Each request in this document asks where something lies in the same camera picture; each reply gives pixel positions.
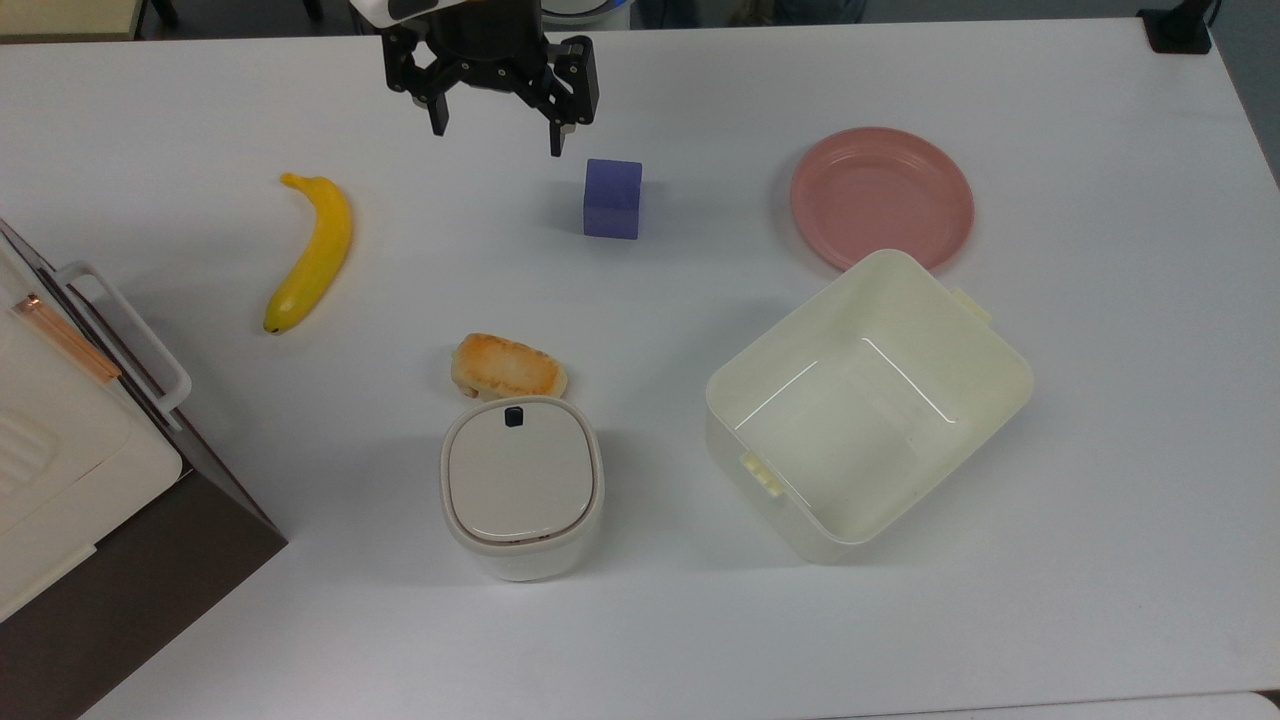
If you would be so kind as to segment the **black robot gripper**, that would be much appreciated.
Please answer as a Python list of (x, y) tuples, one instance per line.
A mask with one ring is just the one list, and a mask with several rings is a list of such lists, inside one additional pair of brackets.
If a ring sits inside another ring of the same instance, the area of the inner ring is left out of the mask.
[[(445, 94), (462, 82), (515, 94), (548, 122), (549, 150), (561, 158), (579, 126), (595, 120), (599, 81), (594, 42), (585, 35), (552, 42), (538, 1), (462, 1), (381, 32), (387, 86), (428, 111), (431, 131), (449, 122)], [(434, 59), (415, 59), (426, 44)]]

